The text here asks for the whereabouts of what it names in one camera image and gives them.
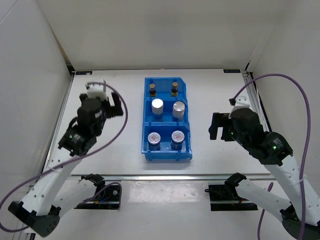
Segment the silver-lid shaker blue label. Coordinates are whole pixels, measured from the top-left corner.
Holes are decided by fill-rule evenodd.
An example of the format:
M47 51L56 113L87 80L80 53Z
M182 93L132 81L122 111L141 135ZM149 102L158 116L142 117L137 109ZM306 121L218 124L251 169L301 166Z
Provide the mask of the silver-lid shaker blue label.
M183 121L186 106L182 101L176 101L172 107L172 119L176 122Z

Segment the white-lid spice jar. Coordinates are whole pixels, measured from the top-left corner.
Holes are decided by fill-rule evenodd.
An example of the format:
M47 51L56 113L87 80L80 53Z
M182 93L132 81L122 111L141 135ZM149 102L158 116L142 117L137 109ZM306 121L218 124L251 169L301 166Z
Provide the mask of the white-lid spice jar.
M175 130L172 132L170 146L174 151L185 150L185 134L181 130Z
M151 132L147 136L148 148L150 151L159 151L161 148L161 136L158 132Z

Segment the yellow oil bottle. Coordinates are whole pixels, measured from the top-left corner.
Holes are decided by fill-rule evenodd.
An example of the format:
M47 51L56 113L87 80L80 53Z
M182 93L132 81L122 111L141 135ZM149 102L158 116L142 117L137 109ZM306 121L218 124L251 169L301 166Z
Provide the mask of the yellow oil bottle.
M156 86L155 86L154 83L151 83L149 85L149 96L150 97L156 97L157 96Z
M178 83L177 82L173 82L172 86L171 86L171 91L170 91L170 96L171 97L177 97L178 96Z

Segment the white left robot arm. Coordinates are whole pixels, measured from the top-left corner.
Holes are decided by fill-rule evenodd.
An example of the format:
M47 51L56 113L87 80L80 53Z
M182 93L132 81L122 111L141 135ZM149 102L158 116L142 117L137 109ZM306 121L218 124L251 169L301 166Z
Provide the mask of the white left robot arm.
M102 202L107 190L120 183L106 183L99 174L83 175L77 185L64 193L60 189L73 169L86 157L90 157L113 143L125 129L119 132L105 145L95 151L90 149L102 134L106 120L128 116L128 107L122 96L111 93L113 105L104 92L82 93L77 116L70 122L63 137L58 142L58 149L68 151L66 158L52 159L44 172L32 177L36 181L32 189L19 201L12 201L8 211L45 238L58 226L62 216L78 206L88 202Z

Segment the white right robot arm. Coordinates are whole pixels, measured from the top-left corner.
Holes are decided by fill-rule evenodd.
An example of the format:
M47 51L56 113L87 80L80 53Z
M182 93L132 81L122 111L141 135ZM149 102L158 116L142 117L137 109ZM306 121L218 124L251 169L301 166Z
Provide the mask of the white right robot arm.
M264 131L259 116L250 108L239 108L222 114L222 139L240 144L257 159L277 180L287 195L281 198L251 182L246 176L234 173L224 183L224 193L230 200L247 199L276 217L284 229L299 239L320 238L320 197L307 180L300 179L301 167L286 139L277 132Z

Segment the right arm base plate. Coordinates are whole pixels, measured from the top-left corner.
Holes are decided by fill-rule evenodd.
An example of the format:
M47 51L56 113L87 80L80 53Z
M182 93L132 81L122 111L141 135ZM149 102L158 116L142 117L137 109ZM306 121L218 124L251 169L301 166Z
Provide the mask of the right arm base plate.
M209 195L212 212L257 211L253 202L239 197L224 184L211 184L204 190Z

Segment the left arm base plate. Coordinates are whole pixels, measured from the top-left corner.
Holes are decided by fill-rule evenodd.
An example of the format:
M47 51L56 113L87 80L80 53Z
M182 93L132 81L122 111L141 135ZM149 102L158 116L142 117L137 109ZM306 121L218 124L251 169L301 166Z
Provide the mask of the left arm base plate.
M77 210L119 210L121 207L122 185L119 182L112 182L95 198L85 203L78 204Z

